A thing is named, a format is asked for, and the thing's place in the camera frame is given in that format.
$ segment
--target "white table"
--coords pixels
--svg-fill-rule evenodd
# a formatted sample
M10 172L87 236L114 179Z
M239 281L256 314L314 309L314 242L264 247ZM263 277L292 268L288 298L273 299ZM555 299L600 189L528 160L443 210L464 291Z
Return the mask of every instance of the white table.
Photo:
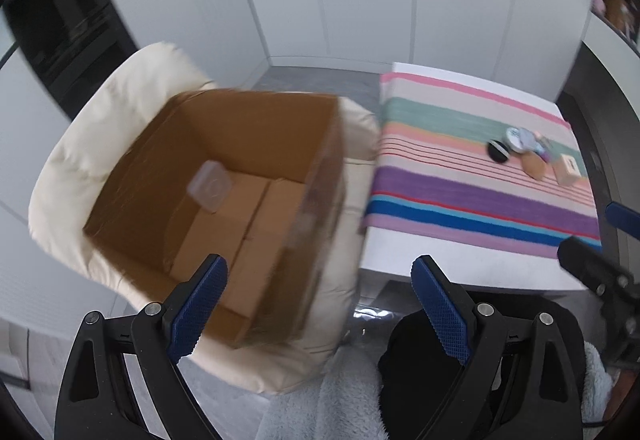
M562 117L554 103L502 84L417 65L396 63L393 70L481 88ZM385 276L390 279L408 277L412 263L424 254L435 260L450 281L467 286L536 292L586 289L575 277L565 272L555 259L448 242L377 227L368 227L366 230L360 267L382 274L378 276L381 280ZM379 282L378 285L382 289L382 283Z

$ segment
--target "striped tablecloth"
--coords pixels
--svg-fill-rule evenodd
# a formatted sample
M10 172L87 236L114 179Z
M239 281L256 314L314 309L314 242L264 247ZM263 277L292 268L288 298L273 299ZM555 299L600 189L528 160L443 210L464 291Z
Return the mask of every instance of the striped tablecloth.
M392 72L381 78L383 130L365 226L554 258L579 236L600 247L593 194L569 124L491 92ZM583 178L560 187L520 160L493 162L489 140L510 126L539 131L556 153L575 157Z

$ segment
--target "black cloth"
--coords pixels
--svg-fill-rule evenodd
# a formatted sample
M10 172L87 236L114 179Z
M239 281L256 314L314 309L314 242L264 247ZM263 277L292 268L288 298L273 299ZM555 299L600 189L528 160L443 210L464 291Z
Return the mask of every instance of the black cloth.
M486 302L506 316L533 319L551 314L558 324L582 396L586 359L584 338L574 315L540 296L469 292L476 302ZM390 440L414 440L436 411L456 375L457 359L449 357L424 311L407 315L391 333L378 369L382 376L380 411ZM481 422L490 423L488 405Z

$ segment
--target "blue stripe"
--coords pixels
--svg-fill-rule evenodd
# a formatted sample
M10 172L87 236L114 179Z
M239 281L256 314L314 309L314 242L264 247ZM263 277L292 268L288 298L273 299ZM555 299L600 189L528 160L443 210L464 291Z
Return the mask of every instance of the blue stripe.
M512 222L511 220L503 220L501 218L483 216L482 214L468 213L466 211L448 209L444 207L431 205L429 203L413 202L411 200L404 200L404 198L397 198L389 195L373 195L371 197L371 200L390 202L390 203L394 203L394 204L398 204L398 205L402 205L405 207L414 208L418 210L433 211L434 213L448 214L450 216L456 216L458 218L466 218L468 220L475 220L477 222L493 224L501 227L513 227L514 229L534 232L536 234L547 234L549 236L559 238L560 240L564 240L565 238L568 238L571 235L568 232L561 232L560 230L546 229L545 227L537 227L531 224L522 224L519 222ZM583 238L583 240L589 243L590 245L594 245L594 246L600 245L599 241L592 240L591 238Z
M451 214L442 214L428 209L415 209L412 207L402 206L392 202L383 202L381 200L372 200L367 206L367 214L388 214L421 222L424 224L435 224L450 229L469 230L471 232L482 232L492 236L501 236L503 238L511 238L512 240L521 240L522 242L542 243L543 245L558 246L562 240L568 238L566 234L563 237L549 236L548 234L540 234L530 232L528 230L515 229L514 227L503 227L468 218L460 218Z

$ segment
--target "cork coaster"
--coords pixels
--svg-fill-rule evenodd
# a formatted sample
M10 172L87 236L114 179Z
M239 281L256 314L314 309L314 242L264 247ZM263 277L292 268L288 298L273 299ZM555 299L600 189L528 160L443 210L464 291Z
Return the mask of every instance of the cork coaster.
M545 177L546 164L533 151L527 151L520 157L522 170L534 180L541 181Z

